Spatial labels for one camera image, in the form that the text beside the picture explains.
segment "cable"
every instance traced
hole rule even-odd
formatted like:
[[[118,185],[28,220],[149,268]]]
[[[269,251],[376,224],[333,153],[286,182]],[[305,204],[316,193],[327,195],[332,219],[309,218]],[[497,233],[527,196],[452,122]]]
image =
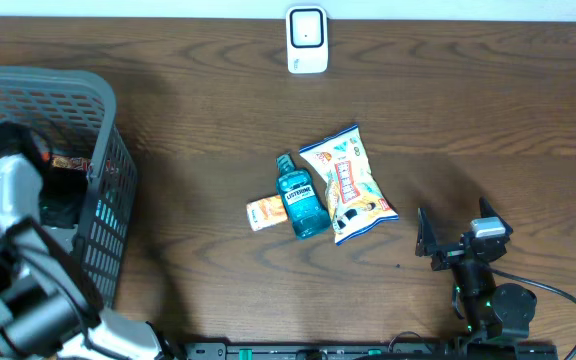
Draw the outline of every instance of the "cable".
[[[414,335],[416,337],[418,337],[419,339],[423,340],[424,338],[421,337],[421,335],[417,334],[414,331],[404,331],[404,332],[400,332],[397,336],[395,336],[392,340],[390,340],[390,343],[388,344],[388,352],[393,352],[395,349],[393,348],[393,346],[397,343],[397,339],[399,339],[402,336],[406,336],[406,335]],[[424,343],[424,345],[426,345],[426,349],[428,349],[428,351],[430,351],[430,353],[433,353],[432,349],[430,348],[430,346],[428,346],[428,344]]]
[[[50,140],[50,138],[48,137],[48,135],[46,135],[45,132],[37,129],[34,126],[28,126],[28,128],[30,129],[30,131],[34,132],[35,134],[37,134],[43,141],[46,142],[46,146],[48,146],[48,151],[50,152],[50,157],[48,158],[47,161],[47,165],[48,168],[50,168],[50,166],[52,165],[52,160],[55,156],[55,147],[53,146],[52,141]]]
[[[35,247],[21,245],[21,244],[16,244],[15,246],[17,248],[24,249],[26,251],[30,251],[30,252],[33,252],[35,254],[39,254],[39,255],[42,255],[42,256],[45,256],[47,258],[54,260],[54,258],[52,256],[50,256],[50,254],[46,253],[45,251],[41,251]],[[42,266],[37,264],[34,260],[32,260],[31,258],[29,258],[27,256],[24,256],[23,254],[19,254],[19,255],[25,261],[27,261],[30,265],[34,266],[44,276],[46,276],[48,279],[50,279],[50,281],[57,287],[57,290],[61,293],[61,295],[64,296],[64,298],[66,299],[66,301],[68,302],[70,307],[73,309],[75,315],[77,316],[77,321],[79,322],[79,326],[81,327],[81,334],[84,338],[84,345],[86,346],[86,348],[88,348],[89,350],[96,351],[96,352],[98,352],[98,353],[102,354],[103,356],[106,356],[110,359],[130,360],[129,357],[115,354],[113,351],[105,349],[105,348],[93,343],[92,340],[90,340],[90,336],[88,333],[89,328],[88,328],[88,326],[86,326],[86,323],[84,321],[84,317],[82,315],[82,310],[79,308],[79,306],[77,306],[75,300],[73,299],[72,295],[70,295],[70,293],[68,292],[66,287],[63,284],[61,284],[59,282],[59,280],[57,280],[48,270],[44,269]]]
[[[532,285],[534,287],[543,289],[543,290],[547,290],[550,291],[553,294],[557,294],[559,296],[562,296],[570,301],[572,301],[575,305],[576,305],[576,297],[568,294],[567,292],[557,289],[555,287],[552,287],[550,285],[546,285],[546,284],[542,284],[540,282],[534,281],[534,280],[530,280],[530,279],[526,279],[526,278],[522,278],[521,276],[517,276],[517,275],[513,275],[513,274],[509,274],[506,272],[503,272],[501,270],[497,270],[497,269],[493,269],[491,268],[489,265],[485,264],[485,263],[479,263],[479,266],[481,266],[482,268],[490,271],[491,273],[495,274],[495,275],[499,275],[499,276],[503,276],[507,279],[510,280],[514,280],[514,281],[519,281],[528,285]],[[572,350],[568,353],[568,355],[566,355],[566,358],[564,360],[570,360],[573,357],[575,357],[576,355],[576,344],[575,346],[572,348]]]

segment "listerine bottle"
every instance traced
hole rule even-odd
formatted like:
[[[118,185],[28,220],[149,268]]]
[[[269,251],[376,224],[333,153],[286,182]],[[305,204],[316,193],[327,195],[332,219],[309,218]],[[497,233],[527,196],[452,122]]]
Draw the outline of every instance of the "listerine bottle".
[[[290,154],[278,157],[277,167],[277,192],[284,202],[297,238],[307,239],[326,231],[330,226],[330,217],[319,202],[310,174],[304,169],[296,170]]]

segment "bottle label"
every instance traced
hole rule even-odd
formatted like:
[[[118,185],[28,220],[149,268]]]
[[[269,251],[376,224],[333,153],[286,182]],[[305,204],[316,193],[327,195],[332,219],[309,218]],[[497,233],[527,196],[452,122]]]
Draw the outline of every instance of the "bottle label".
[[[312,189],[312,186],[306,185],[300,187],[299,189],[289,191],[284,196],[286,198],[286,204],[292,205],[299,200],[315,196],[315,191]]]

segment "chip bag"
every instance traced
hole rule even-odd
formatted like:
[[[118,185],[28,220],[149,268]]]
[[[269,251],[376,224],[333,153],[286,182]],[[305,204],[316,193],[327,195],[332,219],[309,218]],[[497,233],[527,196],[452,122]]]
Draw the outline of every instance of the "chip bag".
[[[326,201],[335,244],[341,245],[384,221],[399,219],[372,178],[357,125],[303,147],[299,154],[328,184]]]

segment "snack bag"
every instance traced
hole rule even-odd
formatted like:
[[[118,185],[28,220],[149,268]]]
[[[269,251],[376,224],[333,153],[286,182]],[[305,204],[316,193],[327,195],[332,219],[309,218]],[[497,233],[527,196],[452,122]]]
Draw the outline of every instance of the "snack bag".
[[[335,244],[362,235],[381,222],[399,219],[372,178],[357,125],[306,146],[299,154],[328,184],[326,200]]]
[[[44,161],[49,161],[51,154],[45,152],[41,156]],[[90,169],[90,161],[90,159],[83,157],[72,157],[54,154],[52,155],[51,165],[54,168],[88,171],[88,169]],[[113,165],[110,160],[106,162],[106,170],[108,170],[111,174],[119,173],[119,168]]]

